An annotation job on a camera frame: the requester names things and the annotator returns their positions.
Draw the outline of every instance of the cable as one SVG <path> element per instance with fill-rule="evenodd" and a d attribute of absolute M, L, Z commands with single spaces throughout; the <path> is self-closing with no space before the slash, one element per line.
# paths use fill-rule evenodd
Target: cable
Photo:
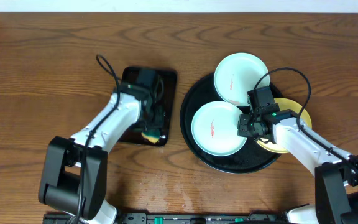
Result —
<path fill-rule="evenodd" d="M 343 163 L 348 166 L 348 168 L 352 169 L 354 171 L 354 173 L 358 176 L 358 168 L 351 164 L 346 158 L 344 158 L 343 156 L 341 156 L 340 154 L 338 154 L 337 152 L 334 151 L 333 148 L 330 148 L 328 146 L 326 146 L 325 144 L 321 143 L 320 141 L 318 141 L 317 139 L 315 139 L 311 134 L 309 134 L 305 129 L 304 126 L 301 125 L 300 123 L 300 118 L 301 118 L 301 114 L 303 112 L 303 110 L 305 109 L 306 105 L 308 104 L 309 100 L 310 100 L 310 96 L 311 96 L 311 86 L 310 86 L 310 82 L 308 80 L 308 78 L 306 77 L 306 75 L 304 75 L 303 73 L 301 73 L 299 70 L 295 69 L 295 68 L 290 68 L 290 67 L 283 67 L 283 68 L 277 68 L 275 70 L 269 71 L 268 73 L 266 73 L 264 76 L 262 76 L 258 82 L 256 83 L 254 89 L 257 88 L 257 86 L 259 85 L 259 83 L 268 75 L 275 73 L 277 71 L 281 71 L 281 70 L 291 70 L 294 71 L 296 73 L 298 73 L 299 75 L 301 75 L 305 81 L 306 84 L 308 85 L 308 97 L 306 98 L 306 101 L 304 103 L 304 105 L 302 106 L 301 110 L 298 113 L 298 116 L 296 117 L 296 125 L 298 125 L 300 131 L 302 131 L 306 136 L 308 136 L 311 140 L 313 140 L 315 143 L 317 143 L 318 145 L 320 145 L 323 149 L 327 150 L 329 153 L 331 153 L 332 155 L 338 157 L 338 159 L 342 160 Z"/>
<path fill-rule="evenodd" d="M 105 64 L 109 67 L 109 70 L 100 62 L 101 58 Z M 109 73 L 110 75 L 112 75 L 114 77 L 114 80 L 116 82 L 116 86 L 117 86 L 117 101 L 114 104 L 113 108 L 111 108 L 111 110 L 95 125 L 95 127 L 89 132 L 88 137 L 86 138 L 85 141 L 85 145 L 83 148 L 83 153 L 82 153 L 82 158 L 81 158 L 81 170 L 80 170 L 80 196 L 78 197 L 78 208 L 77 208 L 77 214 L 75 215 L 75 220 L 74 224 L 77 224 L 80 220 L 82 211 L 83 211 L 83 198 L 84 198 L 84 174 L 85 174 L 85 166 L 86 166 L 86 153 L 87 153 L 87 148 L 94 136 L 94 134 L 96 133 L 96 130 L 103 124 L 103 122 L 112 114 L 112 112 L 114 112 L 119 104 L 119 100 L 120 100 L 120 91 L 119 91 L 119 82 L 118 82 L 118 77 L 116 75 L 116 73 L 114 72 L 114 69 L 112 69 L 112 66 L 110 65 L 110 63 L 100 54 L 97 54 L 96 56 L 96 60 L 98 61 L 99 65 L 103 68 L 104 71 L 106 71 L 107 73 Z"/>

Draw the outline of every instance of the black tray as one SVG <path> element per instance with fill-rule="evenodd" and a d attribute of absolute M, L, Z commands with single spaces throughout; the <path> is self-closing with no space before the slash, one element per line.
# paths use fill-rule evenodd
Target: black tray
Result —
<path fill-rule="evenodd" d="M 209 74 L 198 80 L 186 94 L 180 109 L 180 128 L 190 150 L 207 165 L 228 173 L 246 174 L 266 168 L 280 154 L 270 152 L 260 147 L 253 139 L 247 139 L 246 144 L 230 156 L 213 156 L 200 149 L 191 134 L 191 121 L 197 110 L 212 101 L 222 101 L 214 87 L 214 74 Z M 273 96 L 282 97 L 277 88 L 270 83 Z M 249 114 L 250 107 L 239 107 L 243 113 Z"/>

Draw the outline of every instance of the wooden surface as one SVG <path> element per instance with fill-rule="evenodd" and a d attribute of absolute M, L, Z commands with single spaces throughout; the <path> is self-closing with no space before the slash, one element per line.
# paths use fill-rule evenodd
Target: wooden surface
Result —
<path fill-rule="evenodd" d="M 234 52 L 310 79 L 313 128 L 358 154 L 357 14 L 0 14 L 0 223 L 40 223 L 53 211 L 37 199 L 49 141 L 70 137 L 105 106 L 113 79 L 130 65 L 178 72 L 165 147 L 117 144 L 109 156 L 107 200 L 152 213 L 248 213 L 314 203 L 314 178 L 292 155 L 247 175 L 198 160 L 180 131 L 189 88 Z M 303 102 L 304 81 L 271 76 Z"/>

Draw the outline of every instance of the sponge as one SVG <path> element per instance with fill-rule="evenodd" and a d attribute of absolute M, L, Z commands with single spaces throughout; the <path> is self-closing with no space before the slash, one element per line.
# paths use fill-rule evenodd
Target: sponge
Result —
<path fill-rule="evenodd" d="M 155 144 L 160 140 L 160 130 L 159 129 L 153 129 L 142 132 L 142 137 L 147 139 L 149 142 Z"/>

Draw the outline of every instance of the yellow bowl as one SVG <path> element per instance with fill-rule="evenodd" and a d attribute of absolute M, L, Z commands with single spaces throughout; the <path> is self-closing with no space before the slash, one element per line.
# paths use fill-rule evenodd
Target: yellow bowl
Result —
<path fill-rule="evenodd" d="M 280 107 L 280 111 L 281 110 L 286 110 L 286 109 L 291 109 L 296 113 L 299 113 L 299 111 L 301 110 L 302 106 L 293 101 L 293 100 L 289 100 L 286 98 L 275 98 L 274 101 L 276 103 L 278 103 L 278 106 Z M 306 110 L 303 110 L 301 118 L 305 121 L 306 125 L 311 129 L 311 119 L 309 116 L 309 113 Z M 276 153 L 288 153 L 288 151 L 286 149 L 284 149 L 283 147 L 277 145 L 277 144 L 273 144 L 271 142 L 269 143 L 263 143 L 262 141 L 257 141 L 257 143 L 262 146 L 262 148 L 269 150 L 270 152 L 276 152 Z"/>

